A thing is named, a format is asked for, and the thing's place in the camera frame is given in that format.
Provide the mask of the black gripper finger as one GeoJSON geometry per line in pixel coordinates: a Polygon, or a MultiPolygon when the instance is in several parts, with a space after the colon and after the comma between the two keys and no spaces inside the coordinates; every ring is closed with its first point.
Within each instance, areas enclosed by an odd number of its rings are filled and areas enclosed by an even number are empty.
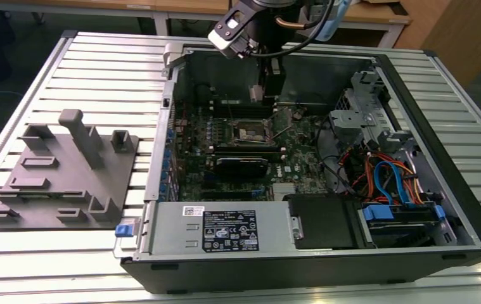
{"type": "Polygon", "coordinates": [[[271,106],[283,93],[287,80],[287,72],[283,58],[263,60],[261,86],[264,90],[263,104],[271,106]]]}

